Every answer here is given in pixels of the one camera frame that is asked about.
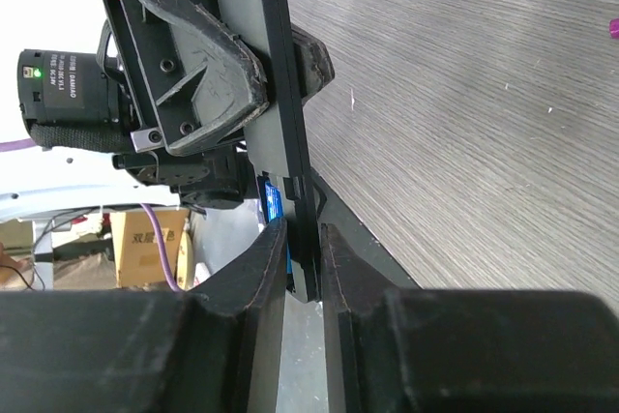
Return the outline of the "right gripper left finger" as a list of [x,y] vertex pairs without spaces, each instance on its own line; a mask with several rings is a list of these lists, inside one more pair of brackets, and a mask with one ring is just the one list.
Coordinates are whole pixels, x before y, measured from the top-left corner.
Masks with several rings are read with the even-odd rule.
[[186,389],[195,412],[276,410],[286,274],[284,219],[192,291]]

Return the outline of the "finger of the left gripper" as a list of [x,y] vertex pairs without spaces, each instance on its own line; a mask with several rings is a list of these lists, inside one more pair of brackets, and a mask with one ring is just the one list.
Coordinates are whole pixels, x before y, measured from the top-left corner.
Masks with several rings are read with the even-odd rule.
[[305,105],[335,79],[335,68],[322,41],[298,25],[292,25],[291,32],[302,105]]

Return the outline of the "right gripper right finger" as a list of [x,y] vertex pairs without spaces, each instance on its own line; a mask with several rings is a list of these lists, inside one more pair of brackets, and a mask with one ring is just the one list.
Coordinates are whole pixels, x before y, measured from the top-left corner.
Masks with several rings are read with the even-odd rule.
[[321,279],[329,410],[404,412],[393,325],[385,293],[415,289],[358,255],[333,224],[321,226]]

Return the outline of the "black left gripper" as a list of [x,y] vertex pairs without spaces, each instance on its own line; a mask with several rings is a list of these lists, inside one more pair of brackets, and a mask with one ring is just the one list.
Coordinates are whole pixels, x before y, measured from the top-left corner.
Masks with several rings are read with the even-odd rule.
[[138,108],[171,155],[206,151],[268,106],[259,59],[217,0],[103,0]]

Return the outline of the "black remote control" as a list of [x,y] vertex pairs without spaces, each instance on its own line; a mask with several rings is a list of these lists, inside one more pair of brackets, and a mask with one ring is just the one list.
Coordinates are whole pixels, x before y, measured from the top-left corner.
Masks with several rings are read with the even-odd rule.
[[320,298],[319,239],[310,157],[287,0],[218,0],[221,18],[261,62],[270,105],[245,128],[250,160],[280,190],[294,296]]

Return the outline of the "blue battery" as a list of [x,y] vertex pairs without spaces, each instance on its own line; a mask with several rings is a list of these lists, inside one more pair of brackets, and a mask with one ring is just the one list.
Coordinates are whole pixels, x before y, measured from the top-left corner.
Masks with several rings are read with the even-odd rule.
[[[270,221],[284,216],[280,190],[271,183],[266,175],[257,177],[257,187],[259,195],[259,211],[262,215],[260,220],[263,226],[266,226]],[[293,293],[294,278],[292,273],[291,258],[289,249],[286,249],[286,274],[287,274],[287,290]]]

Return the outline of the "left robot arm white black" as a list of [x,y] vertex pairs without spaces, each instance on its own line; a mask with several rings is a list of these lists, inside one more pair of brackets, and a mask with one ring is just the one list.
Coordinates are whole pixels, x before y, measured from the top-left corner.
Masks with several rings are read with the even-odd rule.
[[325,45],[287,0],[103,0],[95,53],[26,49],[18,104],[43,147],[113,153],[151,184],[217,207],[237,203],[252,167],[285,215],[314,217],[304,103],[334,76]]

